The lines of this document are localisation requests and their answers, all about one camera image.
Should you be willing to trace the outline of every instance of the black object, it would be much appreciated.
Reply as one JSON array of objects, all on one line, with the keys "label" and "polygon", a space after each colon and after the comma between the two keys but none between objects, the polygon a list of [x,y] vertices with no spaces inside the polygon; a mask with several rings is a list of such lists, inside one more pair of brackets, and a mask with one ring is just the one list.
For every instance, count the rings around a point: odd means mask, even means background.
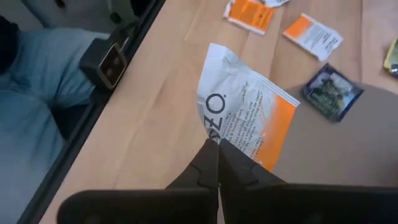
[{"label": "black object", "polygon": [[18,25],[0,16],[0,75],[13,63],[18,52]]},{"label": "black object", "polygon": [[91,190],[67,199],[58,223],[216,223],[218,146],[207,140],[165,190]]},{"label": "black object", "polygon": [[130,0],[131,8],[136,16],[142,16],[150,6],[150,0]]},{"label": "black object", "polygon": [[398,222],[397,189],[287,184],[225,139],[219,147],[208,139],[165,190],[78,193],[62,204],[57,221],[216,223],[217,180],[227,224]]},{"label": "black object", "polygon": [[112,22],[114,22],[115,24],[119,24],[122,22],[122,17],[120,17],[120,15],[117,12],[112,12],[109,15],[109,18],[112,20]]},{"label": "black object", "polygon": [[303,95],[329,120],[340,122],[363,89],[328,63],[303,87]]},{"label": "black object", "polygon": [[65,4],[65,2],[63,0],[54,0],[55,4],[61,8],[61,9],[65,9],[67,7],[67,5]]},{"label": "black object", "polygon": [[[134,24],[134,33],[129,34],[130,38],[124,39],[123,54],[128,62],[131,61],[132,57],[136,53],[164,2],[165,0],[152,0],[150,6],[146,9],[145,13],[143,13],[142,17],[140,17],[138,23]],[[114,35],[112,35],[110,39],[115,38],[114,42],[119,42],[123,39],[122,37],[125,36],[126,30],[123,30],[121,35],[118,35],[115,31]],[[45,213],[54,195],[57,193],[58,188],[68,173],[69,168],[72,166],[73,161],[76,159],[76,156],[112,93],[113,90],[105,89],[104,91],[103,88],[96,88],[91,94],[91,103],[85,106],[84,111],[80,111],[80,115],[76,115],[78,116],[78,119],[76,119],[76,117],[71,118],[70,115],[65,113],[57,114],[58,112],[56,112],[55,118],[58,118],[57,124],[62,124],[62,121],[59,119],[63,119],[65,117],[77,122],[74,127],[67,126],[60,128],[60,130],[63,130],[62,134],[64,136],[68,136],[65,145],[24,213],[20,217],[18,224],[36,224],[41,220],[42,215]]]},{"label": "black object", "polygon": [[75,130],[87,105],[72,106],[65,110],[53,112],[53,117],[64,139],[69,139]]},{"label": "black object", "polygon": [[127,68],[127,59],[114,39],[95,39],[82,56],[80,68],[98,88],[113,90]]}]

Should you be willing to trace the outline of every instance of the wooden table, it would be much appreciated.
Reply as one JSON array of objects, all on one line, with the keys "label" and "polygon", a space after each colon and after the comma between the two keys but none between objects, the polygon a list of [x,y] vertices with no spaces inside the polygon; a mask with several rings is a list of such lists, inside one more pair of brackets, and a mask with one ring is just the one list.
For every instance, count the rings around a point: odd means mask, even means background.
[{"label": "wooden table", "polygon": [[225,45],[282,88],[322,66],[281,33],[304,12],[344,42],[329,62],[356,82],[398,93],[382,68],[398,37],[396,0],[291,0],[264,37],[222,19],[228,0],[167,0],[74,165],[42,218],[85,189],[161,189],[183,171],[206,139],[196,89],[210,42]]}]

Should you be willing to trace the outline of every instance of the jeans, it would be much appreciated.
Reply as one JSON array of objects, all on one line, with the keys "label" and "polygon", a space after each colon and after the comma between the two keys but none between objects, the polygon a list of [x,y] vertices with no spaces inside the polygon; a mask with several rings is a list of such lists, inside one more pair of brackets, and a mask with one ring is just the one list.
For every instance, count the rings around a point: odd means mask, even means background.
[{"label": "jeans", "polygon": [[21,32],[0,74],[0,223],[14,224],[57,158],[64,139],[53,110],[87,104],[94,86],[79,61],[94,38],[81,29]]}]

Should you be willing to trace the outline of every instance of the orange and white packet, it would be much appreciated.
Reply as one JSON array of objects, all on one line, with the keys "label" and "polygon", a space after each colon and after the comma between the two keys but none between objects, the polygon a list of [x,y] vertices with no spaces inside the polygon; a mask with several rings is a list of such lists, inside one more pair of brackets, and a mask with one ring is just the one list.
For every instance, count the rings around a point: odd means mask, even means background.
[{"label": "orange and white packet", "polygon": [[274,9],[250,0],[231,0],[225,7],[224,17],[256,34],[264,35],[274,15]]},{"label": "orange and white packet", "polygon": [[293,23],[284,35],[291,41],[316,56],[319,61],[325,61],[343,41],[339,33],[306,14]]},{"label": "orange and white packet", "polygon": [[210,44],[197,90],[197,105],[211,139],[227,139],[272,170],[299,104],[243,64],[228,48]]}]

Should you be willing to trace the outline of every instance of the packet wrapper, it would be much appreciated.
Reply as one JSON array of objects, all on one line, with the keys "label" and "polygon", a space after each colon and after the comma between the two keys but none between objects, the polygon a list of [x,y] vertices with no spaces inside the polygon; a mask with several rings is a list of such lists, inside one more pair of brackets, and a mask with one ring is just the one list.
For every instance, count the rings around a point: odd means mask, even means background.
[{"label": "packet wrapper", "polygon": [[268,7],[279,7],[290,0],[262,0]]},{"label": "packet wrapper", "polygon": [[226,47],[210,44],[197,105],[211,139],[227,139],[272,170],[299,101],[251,70]]},{"label": "packet wrapper", "polygon": [[231,0],[225,7],[224,17],[255,34],[264,35],[274,15],[274,9],[249,0]]},{"label": "packet wrapper", "polygon": [[284,35],[295,42],[319,61],[325,61],[343,41],[339,33],[306,14],[301,14],[300,18],[293,23]]},{"label": "packet wrapper", "polygon": [[384,68],[387,69],[391,75],[398,78],[398,39],[390,46],[387,57],[384,61]]},{"label": "packet wrapper", "polygon": [[326,64],[304,86],[304,97],[329,120],[340,122],[363,89]]}]

